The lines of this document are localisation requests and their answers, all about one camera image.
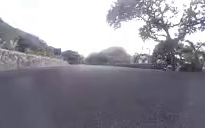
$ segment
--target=green vegetation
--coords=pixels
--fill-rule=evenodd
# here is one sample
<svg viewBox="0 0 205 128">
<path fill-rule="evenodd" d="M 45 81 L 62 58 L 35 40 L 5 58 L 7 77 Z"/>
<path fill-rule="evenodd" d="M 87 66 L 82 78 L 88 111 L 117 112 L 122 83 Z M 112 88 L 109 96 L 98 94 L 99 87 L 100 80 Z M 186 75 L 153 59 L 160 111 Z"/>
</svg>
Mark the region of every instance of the green vegetation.
<svg viewBox="0 0 205 128">
<path fill-rule="evenodd" d="M 84 57 L 76 51 L 71 51 L 71 50 L 64 51 L 64 52 L 62 52 L 62 57 L 69 64 L 83 64 L 83 63 L 85 63 Z"/>
<path fill-rule="evenodd" d="M 108 11 L 107 22 L 115 29 L 129 20 L 143 21 L 139 36 L 144 41 L 158 42 L 153 52 L 153 62 L 163 59 L 175 69 L 178 64 L 183 65 L 190 61 L 193 71 L 202 70 L 205 51 L 200 48 L 204 45 L 185 40 L 185 37 L 205 31 L 205 0 L 191 0 L 189 5 L 181 8 L 174 1 L 118 0 Z"/>
<path fill-rule="evenodd" d="M 110 47 L 86 58 L 87 64 L 95 65 L 130 64 L 130 61 L 130 55 L 121 47 Z"/>
<path fill-rule="evenodd" d="M 48 46 L 38 37 L 13 28 L 0 18 L 0 48 L 47 57 L 61 56 L 61 49 Z"/>
</svg>

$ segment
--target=foliage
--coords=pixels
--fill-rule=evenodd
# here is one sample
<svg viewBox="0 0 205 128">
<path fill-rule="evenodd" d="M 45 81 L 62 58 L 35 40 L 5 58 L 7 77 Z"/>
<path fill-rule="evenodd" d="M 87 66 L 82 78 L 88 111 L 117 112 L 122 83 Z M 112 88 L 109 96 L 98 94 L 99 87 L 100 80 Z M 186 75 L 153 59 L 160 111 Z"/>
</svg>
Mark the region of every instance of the foliage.
<svg viewBox="0 0 205 128">
<path fill-rule="evenodd" d="M 86 63 L 94 65 L 107 65 L 109 64 L 109 58 L 102 53 L 92 53 L 86 58 Z"/>
<path fill-rule="evenodd" d="M 182 8 L 179 9 L 174 1 L 118 0 L 108 11 L 107 22 L 117 29 L 125 21 L 143 21 L 139 36 L 144 41 L 159 42 L 153 60 L 162 58 L 175 66 L 176 55 L 181 54 L 178 52 L 181 41 L 186 35 L 205 30 L 205 0 L 191 0 Z"/>
<path fill-rule="evenodd" d="M 139 63 L 139 61 L 141 63 L 149 63 L 150 62 L 150 55 L 135 53 L 135 55 L 133 56 L 133 61 L 134 61 L 134 63 Z"/>
<path fill-rule="evenodd" d="M 130 61 L 130 55 L 121 47 L 110 47 L 99 53 L 90 54 L 86 58 L 88 64 L 100 65 L 128 64 Z"/>
<path fill-rule="evenodd" d="M 80 64 L 83 63 L 83 56 L 81 56 L 76 51 L 67 50 L 62 52 L 62 57 L 70 64 Z"/>
<path fill-rule="evenodd" d="M 36 53 L 49 57 L 61 55 L 61 49 L 50 47 L 45 41 L 32 34 L 16 29 L 0 18 L 0 48 L 7 50 L 16 50 L 23 53 Z"/>
</svg>

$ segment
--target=tree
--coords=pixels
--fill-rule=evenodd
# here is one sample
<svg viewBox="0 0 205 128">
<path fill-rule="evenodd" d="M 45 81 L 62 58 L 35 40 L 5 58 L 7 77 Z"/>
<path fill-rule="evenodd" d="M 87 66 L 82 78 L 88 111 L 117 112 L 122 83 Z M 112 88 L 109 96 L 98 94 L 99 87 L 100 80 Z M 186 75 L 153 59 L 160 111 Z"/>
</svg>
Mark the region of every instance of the tree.
<svg viewBox="0 0 205 128">
<path fill-rule="evenodd" d="M 80 64 L 82 62 L 81 55 L 76 51 L 67 50 L 62 52 L 62 57 L 70 64 Z"/>
<path fill-rule="evenodd" d="M 26 49 L 31 49 L 30 44 L 27 42 L 25 38 L 22 36 L 18 36 L 14 39 L 15 42 L 17 42 L 17 50 L 19 52 L 26 52 Z"/>
<path fill-rule="evenodd" d="M 195 44 L 188 40 L 186 42 L 189 45 L 180 49 L 184 63 L 190 63 L 192 71 L 202 71 L 202 67 L 205 66 L 205 51 L 203 50 L 205 43 L 198 42 Z"/>
<path fill-rule="evenodd" d="M 102 50 L 99 53 L 90 54 L 86 58 L 88 64 L 129 64 L 131 61 L 130 55 L 127 54 L 125 49 L 121 47 L 110 47 Z"/>
<path fill-rule="evenodd" d="M 135 55 L 133 56 L 133 59 L 134 59 L 134 63 L 139 63 L 139 61 L 141 63 L 149 63 L 150 55 L 135 53 Z"/>
<path fill-rule="evenodd" d="M 140 37 L 164 43 L 168 48 L 168 60 L 174 64 L 175 51 L 186 35 L 205 30 L 205 0 L 191 0 L 182 11 L 174 1 L 166 0 L 118 0 L 108 11 L 107 22 L 115 29 L 123 21 L 144 21 L 139 28 Z"/>
<path fill-rule="evenodd" d="M 105 65 L 109 64 L 109 58 L 101 53 L 92 53 L 86 58 L 86 63 L 93 65 Z"/>
</svg>

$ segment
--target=overcast sky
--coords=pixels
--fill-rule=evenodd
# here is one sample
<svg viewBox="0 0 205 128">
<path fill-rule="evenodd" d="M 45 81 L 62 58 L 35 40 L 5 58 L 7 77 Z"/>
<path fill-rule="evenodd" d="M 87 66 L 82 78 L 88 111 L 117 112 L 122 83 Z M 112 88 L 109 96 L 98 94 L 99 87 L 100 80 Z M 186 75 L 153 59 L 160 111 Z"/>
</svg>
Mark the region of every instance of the overcast sky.
<svg viewBox="0 0 205 128">
<path fill-rule="evenodd" d="M 138 22 L 113 30 L 106 23 L 112 0 L 0 0 L 0 17 L 10 25 L 39 36 L 48 45 L 88 55 L 110 46 L 128 53 L 154 48 L 138 37 Z M 188 37 L 205 41 L 205 33 Z"/>
</svg>

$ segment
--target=road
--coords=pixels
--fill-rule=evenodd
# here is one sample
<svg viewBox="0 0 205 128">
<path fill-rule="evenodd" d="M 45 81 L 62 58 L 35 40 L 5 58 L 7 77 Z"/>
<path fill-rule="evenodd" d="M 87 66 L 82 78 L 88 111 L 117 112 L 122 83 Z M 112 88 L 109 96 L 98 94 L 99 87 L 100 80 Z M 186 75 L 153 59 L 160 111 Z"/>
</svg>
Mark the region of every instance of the road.
<svg viewBox="0 0 205 128">
<path fill-rule="evenodd" d="M 0 72 L 0 128 L 205 128 L 205 74 L 81 65 Z"/>
</svg>

